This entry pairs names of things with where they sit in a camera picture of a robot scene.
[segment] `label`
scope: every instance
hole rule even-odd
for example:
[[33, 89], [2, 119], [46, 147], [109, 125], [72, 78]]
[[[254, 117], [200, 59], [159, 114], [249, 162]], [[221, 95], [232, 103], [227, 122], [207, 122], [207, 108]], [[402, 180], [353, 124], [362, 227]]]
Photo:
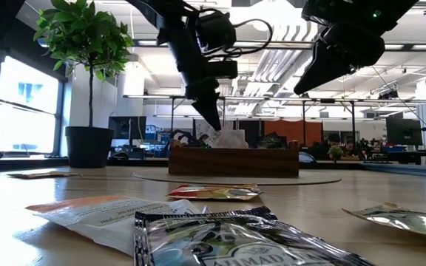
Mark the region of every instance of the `label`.
[[312, 250], [286, 249], [279, 245], [246, 244], [230, 250], [225, 256], [202, 257], [205, 266], [293, 266], [330, 265]]

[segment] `window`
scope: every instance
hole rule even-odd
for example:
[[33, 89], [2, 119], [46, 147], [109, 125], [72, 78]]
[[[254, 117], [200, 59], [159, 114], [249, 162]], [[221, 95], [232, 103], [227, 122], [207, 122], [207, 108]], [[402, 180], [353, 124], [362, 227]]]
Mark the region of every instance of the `window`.
[[59, 82], [11, 57], [1, 64], [0, 150], [52, 153]]

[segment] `window frame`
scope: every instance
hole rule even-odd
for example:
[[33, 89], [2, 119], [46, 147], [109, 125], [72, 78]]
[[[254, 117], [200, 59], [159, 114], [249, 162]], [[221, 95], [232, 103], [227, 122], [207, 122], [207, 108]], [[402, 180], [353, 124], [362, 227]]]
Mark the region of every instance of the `window frame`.
[[[16, 58], [13, 58], [13, 59], [19, 61], [22, 64], [26, 64], [26, 63], [21, 62], [20, 60], [18, 60]], [[26, 106], [24, 104], [13, 103], [13, 102], [10, 102], [10, 101], [7, 101], [7, 100], [1, 100], [0, 99], [0, 103], [6, 104], [6, 105], [9, 105], [9, 106], [12, 106], [12, 107], [16, 107], [18, 109], [23, 109], [23, 110], [26, 110], [27, 112], [35, 112], [35, 113], [39, 113], [39, 114], [53, 115], [54, 118], [55, 118], [55, 126], [54, 126], [55, 132], [54, 132], [54, 141], [53, 141], [53, 151], [51, 153], [44, 153], [44, 152], [37, 152], [37, 151], [29, 151], [29, 152], [6, 151], [5, 152], [6, 155], [25, 155], [25, 154], [29, 154], [29, 155], [37, 155], [37, 154], [60, 155], [60, 145], [61, 145], [61, 138], [62, 138], [61, 127], [62, 127], [62, 119], [63, 119], [62, 112], [63, 112], [63, 107], [64, 107], [64, 93], [65, 93], [66, 82], [57, 78], [54, 75], [50, 75], [50, 76], [57, 79], [57, 81], [58, 81], [58, 93], [57, 93], [57, 104], [56, 104], [57, 107], [56, 107], [55, 114], [45, 112], [45, 111], [42, 111], [42, 110], [37, 109], [37, 108], [30, 107], [30, 106]]]

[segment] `wooden box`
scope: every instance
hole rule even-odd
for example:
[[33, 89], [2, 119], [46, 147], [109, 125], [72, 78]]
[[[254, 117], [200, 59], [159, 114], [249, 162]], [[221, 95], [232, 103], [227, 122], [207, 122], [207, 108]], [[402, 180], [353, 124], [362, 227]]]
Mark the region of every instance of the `wooden box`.
[[202, 149], [171, 147], [169, 173], [232, 177], [297, 177], [297, 147], [292, 149]]

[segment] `small plant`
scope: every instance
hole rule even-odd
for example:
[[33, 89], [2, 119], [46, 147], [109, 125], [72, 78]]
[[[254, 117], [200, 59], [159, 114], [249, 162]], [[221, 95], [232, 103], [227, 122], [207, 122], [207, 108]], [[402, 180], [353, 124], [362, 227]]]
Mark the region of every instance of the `small plant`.
[[93, 76], [105, 81], [123, 71], [129, 61], [127, 48], [133, 45], [132, 39], [127, 34], [127, 25], [118, 26], [113, 14], [97, 13], [94, 1], [88, 5], [87, 0], [52, 0], [52, 5], [55, 9], [40, 10], [34, 41], [47, 35], [47, 53], [58, 59], [54, 70], [65, 61], [73, 61], [69, 75], [78, 64], [89, 71], [89, 127], [93, 127]]
[[339, 146], [333, 146], [328, 151], [328, 154], [331, 156], [333, 160], [339, 160], [345, 154], [345, 152]]

